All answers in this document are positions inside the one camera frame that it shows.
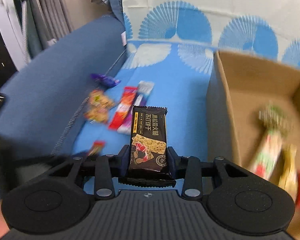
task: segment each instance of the cardboard box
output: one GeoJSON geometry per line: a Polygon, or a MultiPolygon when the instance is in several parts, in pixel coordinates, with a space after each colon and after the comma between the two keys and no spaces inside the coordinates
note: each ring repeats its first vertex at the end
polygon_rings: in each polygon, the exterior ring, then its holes
{"type": "MultiPolygon", "coordinates": [[[[233,52],[216,52],[207,91],[208,160],[223,156],[248,167],[265,128],[259,110],[270,101],[290,117],[293,130],[287,143],[298,147],[300,170],[300,71],[277,62],[233,52]]],[[[277,184],[283,161],[270,179],[277,184]]],[[[296,209],[288,232],[300,240],[300,210],[296,209]]]]}

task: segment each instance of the round pad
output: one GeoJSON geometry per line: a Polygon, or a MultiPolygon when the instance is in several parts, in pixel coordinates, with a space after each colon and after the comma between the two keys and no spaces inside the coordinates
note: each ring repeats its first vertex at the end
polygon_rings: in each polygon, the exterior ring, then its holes
{"type": "Polygon", "coordinates": [[[32,211],[50,211],[62,203],[62,196],[52,190],[38,190],[25,198],[25,205],[32,211]]]}
{"type": "Polygon", "coordinates": [[[9,226],[30,234],[62,231],[78,223],[88,212],[85,192],[66,178],[46,178],[10,191],[2,202],[9,226]]]}
{"type": "Polygon", "coordinates": [[[261,191],[247,190],[235,196],[235,203],[246,211],[263,212],[271,207],[272,199],[261,191]]]}
{"type": "Polygon", "coordinates": [[[284,190],[263,180],[229,178],[207,200],[210,213],[225,228],[261,236],[286,229],[293,214],[293,200],[284,190]]]}

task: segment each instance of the white wall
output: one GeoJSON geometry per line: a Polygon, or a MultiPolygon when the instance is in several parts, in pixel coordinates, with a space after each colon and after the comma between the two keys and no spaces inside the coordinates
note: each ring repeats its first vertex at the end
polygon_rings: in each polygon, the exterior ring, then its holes
{"type": "Polygon", "coordinates": [[[65,14],[71,20],[72,30],[107,13],[107,8],[91,3],[90,0],[63,0],[66,5],[65,14]]]}

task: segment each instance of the black snack package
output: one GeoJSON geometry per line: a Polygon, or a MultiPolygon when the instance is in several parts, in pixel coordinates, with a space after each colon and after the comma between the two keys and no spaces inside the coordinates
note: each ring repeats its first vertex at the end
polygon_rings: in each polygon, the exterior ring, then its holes
{"type": "Polygon", "coordinates": [[[166,159],[167,108],[134,106],[132,110],[130,165],[120,182],[142,187],[175,186],[166,159]]]}

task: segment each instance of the fabric tag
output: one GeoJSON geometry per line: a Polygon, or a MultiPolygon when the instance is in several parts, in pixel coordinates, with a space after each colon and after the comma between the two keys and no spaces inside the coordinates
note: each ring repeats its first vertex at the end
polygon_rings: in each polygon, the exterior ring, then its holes
{"type": "Polygon", "coordinates": [[[122,46],[127,45],[127,36],[125,31],[121,33],[121,39],[122,39],[122,46]]]}
{"type": "Polygon", "coordinates": [[[47,41],[47,43],[48,43],[48,46],[52,46],[57,43],[57,39],[51,39],[50,41],[47,41]]]}

